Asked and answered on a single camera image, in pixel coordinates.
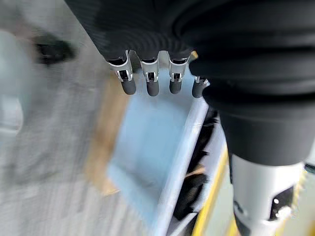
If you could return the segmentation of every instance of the gray floor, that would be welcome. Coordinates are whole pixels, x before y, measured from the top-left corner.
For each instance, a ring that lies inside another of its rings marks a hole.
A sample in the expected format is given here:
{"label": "gray floor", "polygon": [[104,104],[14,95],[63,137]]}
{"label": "gray floor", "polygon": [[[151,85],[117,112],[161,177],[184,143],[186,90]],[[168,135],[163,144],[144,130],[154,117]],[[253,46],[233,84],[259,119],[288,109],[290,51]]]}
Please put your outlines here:
{"label": "gray floor", "polygon": [[63,0],[13,2],[28,22],[70,41],[79,54],[71,62],[36,66],[47,86],[38,94],[23,131],[1,144],[0,234],[145,234],[120,194],[102,197],[83,176],[108,76],[103,57]]}

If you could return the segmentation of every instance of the black object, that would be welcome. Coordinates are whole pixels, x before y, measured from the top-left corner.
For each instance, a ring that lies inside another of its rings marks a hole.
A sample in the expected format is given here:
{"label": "black object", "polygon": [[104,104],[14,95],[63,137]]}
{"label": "black object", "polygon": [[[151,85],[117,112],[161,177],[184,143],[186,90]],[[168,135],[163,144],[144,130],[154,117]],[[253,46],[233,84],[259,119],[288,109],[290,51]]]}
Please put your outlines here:
{"label": "black object", "polygon": [[178,94],[182,88],[182,81],[175,80],[174,82],[169,82],[169,90],[172,94]]}
{"label": "black object", "polygon": [[185,178],[181,192],[174,209],[174,216],[182,220],[193,212],[192,204],[197,200],[207,177],[204,174],[192,175]]}
{"label": "black object", "polygon": [[276,195],[272,200],[269,221],[277,220],[277,213],[285,206],[291,207],[294,196],[294,187],[290,187],[285,191]]}
{"label": "black object", "polygon": [[150,96],[158,95],[158,81],[154,82],[154,80],[150,80],[147,82],[147,91]]}
{"label": "black object", "polygon": [[204,80],[200,80],[199,83],[196,82],[196,80],[193,82],[192,86],[192,96],[194,98],[200,98],[202,97],[202,91],[206,88],[207,84],[204,83]]}
{"label": "black object", "polygon": [[62,40],[50,40],[47,43],[37,43],[37,51],[39,52],[39,62],[51,65],[66,60],[73,59],[74,50],[70,45]]}
{"label": "black object", "polygon": [[134,82],[134,79],[132,80],[124,80],[122,83],[123,90],[128,95],[133,95],[136,92],[136,84]]}
{"label": "black object", "polygon": [[313,165],[306,164],[304,169],[309,173],[315,174],[315,166]]}

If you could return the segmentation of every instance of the black rubber cover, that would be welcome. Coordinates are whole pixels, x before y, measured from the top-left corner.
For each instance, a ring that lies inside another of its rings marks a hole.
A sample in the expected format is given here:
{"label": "black rubber cover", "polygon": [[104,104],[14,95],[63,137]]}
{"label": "black rubber cover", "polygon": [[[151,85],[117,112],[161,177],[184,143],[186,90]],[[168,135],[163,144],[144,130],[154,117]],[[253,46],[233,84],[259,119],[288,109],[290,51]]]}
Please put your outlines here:
{"label": "black rubber cover", "polygon": [[132,79],[131,81],[125,80],[124,82],[122,82],[122,86],[124,92],[128,95],[133,95],[137,90],[134,79]]}
{"label": "black rubber cover", "polygon": [[169,82],[169,90],[171,91],[172,94],[178,94],[182,89],[182,82],[178,81],[170,81]]}
{"label": "black rubber cover", "polygon": [[196,80],[193,82],[192,86],[192,96],[194,98],[200,98],[202,96],[202,91],[206,88],[207,84],[203,82],[197,83]]}
{"label": "black rubber cover", "polygon": [[208,86],[205,100],[220,111],[231,153],[253,163],[292,165],[310,154],[315,94],[263,96]]}
{"label": "black rubber cover", "polygon": [[147,82],[147,91],[150,96],[157,96],[159,91],[158,81],[150,80],[150,82]]}

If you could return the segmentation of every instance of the robotic hand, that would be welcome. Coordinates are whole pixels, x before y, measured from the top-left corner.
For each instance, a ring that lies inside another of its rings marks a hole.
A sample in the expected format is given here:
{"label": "robotic hand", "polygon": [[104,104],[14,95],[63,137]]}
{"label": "robotic hand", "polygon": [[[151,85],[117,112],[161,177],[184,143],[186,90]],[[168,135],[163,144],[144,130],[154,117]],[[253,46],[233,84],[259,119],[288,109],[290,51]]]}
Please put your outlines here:
{"label": "robotic hand", "polygon": [[158,52],[170,55],[170,90],[190,65],[193,94],[219,111],[242,235],[271,236],[291,213],[315,137],[315,0],[66,0],[135,93],[126,50],[158,94]]}

